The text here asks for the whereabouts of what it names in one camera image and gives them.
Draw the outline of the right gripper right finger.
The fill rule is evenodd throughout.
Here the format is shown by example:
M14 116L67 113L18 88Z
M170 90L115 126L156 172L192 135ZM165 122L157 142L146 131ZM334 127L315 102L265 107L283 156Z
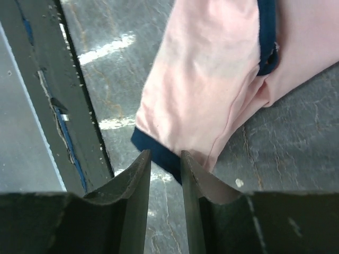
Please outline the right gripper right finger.
M243 193L187 151L181 175L190 253L338 253L338 193Z

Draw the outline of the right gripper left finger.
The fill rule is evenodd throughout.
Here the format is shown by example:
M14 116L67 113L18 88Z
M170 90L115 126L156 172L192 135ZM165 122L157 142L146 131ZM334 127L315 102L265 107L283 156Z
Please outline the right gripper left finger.
M143 151L122 173L84 197L1 195L1 253L143 253L151 173Z

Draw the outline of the pink underwear navy trim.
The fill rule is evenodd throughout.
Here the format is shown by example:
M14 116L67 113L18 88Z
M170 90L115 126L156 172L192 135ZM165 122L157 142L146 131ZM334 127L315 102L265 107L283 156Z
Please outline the pink underwear navy trim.
M338 1L176 1L131 142L180 183L259 109L338 62Z

